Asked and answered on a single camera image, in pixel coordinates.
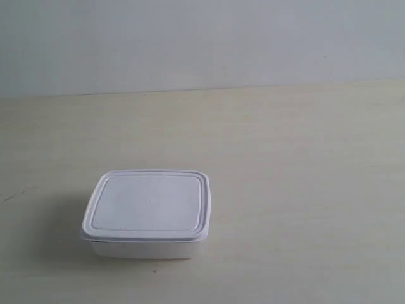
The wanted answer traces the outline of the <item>white lidded plastic container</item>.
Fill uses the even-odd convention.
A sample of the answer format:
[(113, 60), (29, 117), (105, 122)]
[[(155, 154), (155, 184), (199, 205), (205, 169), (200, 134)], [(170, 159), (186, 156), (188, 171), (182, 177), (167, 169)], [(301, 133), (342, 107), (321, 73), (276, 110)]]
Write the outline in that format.
[(193, 170), (114, 170), (97, 182), (80, 235), (98, 255), (194, 257), (209, 232), (211, 190)]

